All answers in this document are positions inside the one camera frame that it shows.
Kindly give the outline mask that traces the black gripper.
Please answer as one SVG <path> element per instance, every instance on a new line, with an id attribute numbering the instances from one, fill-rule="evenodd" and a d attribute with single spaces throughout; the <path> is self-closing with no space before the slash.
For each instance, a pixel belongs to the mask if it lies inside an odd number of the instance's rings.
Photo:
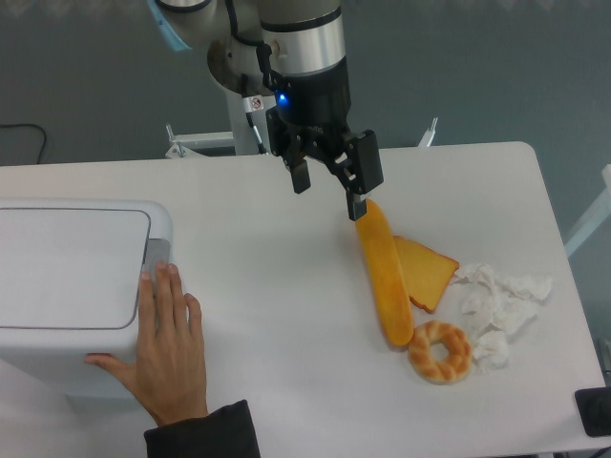
<path id="1" fill-rule="evenodd" d="M 367 195 L 384 182 L 384 175 L 375 132 L 365 130 L 348 138 L 347 60 L 320 72 L 282 75 L 266 58 L 264 85 L 276 100 L 266 112 L 271 152 L 283 159 L 293 191 L 301 194 L 311 186 L 306 159 L 313 158 L 325 164 L 345 189 L 349 219 L 363 217 Z"/>

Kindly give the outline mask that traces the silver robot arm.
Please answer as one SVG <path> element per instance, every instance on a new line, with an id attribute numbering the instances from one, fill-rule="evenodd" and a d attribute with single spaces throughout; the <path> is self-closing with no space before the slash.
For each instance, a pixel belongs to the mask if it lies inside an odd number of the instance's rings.
<path id="1" fill-rule="evenodd" d="M 353 132 L 342 7 L 338 1 L 152 1 L 175 50 L 204 49 L 224 91 L 235 153 L 272 154 L 293 190 L 323 163 L 346 191 L 348 216 L 367 212 L 384 178 L 376 135 Z"/>

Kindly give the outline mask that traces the black sleeved forearm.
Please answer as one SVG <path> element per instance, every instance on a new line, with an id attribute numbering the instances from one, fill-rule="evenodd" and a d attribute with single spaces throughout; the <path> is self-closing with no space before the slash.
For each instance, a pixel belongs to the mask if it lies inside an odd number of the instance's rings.
<path id="1" fill-rule="evenodd" d="M 203 418 L 146 430 L 148 457 L 261 457 L 246 400 Z"/>

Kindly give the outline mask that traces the bare human hand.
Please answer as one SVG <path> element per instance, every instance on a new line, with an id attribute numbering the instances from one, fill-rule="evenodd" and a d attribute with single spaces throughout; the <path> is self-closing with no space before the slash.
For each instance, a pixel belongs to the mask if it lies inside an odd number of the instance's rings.
<path id="1" fill-rule="evenodd" d="M 85 362 L 114 376 L 164 427 L 209 411 L 200 303 L 182 291 L 173 263 L 158 262 L 155 274 L 139 278 L 135 361 L 96 353 Z"/>

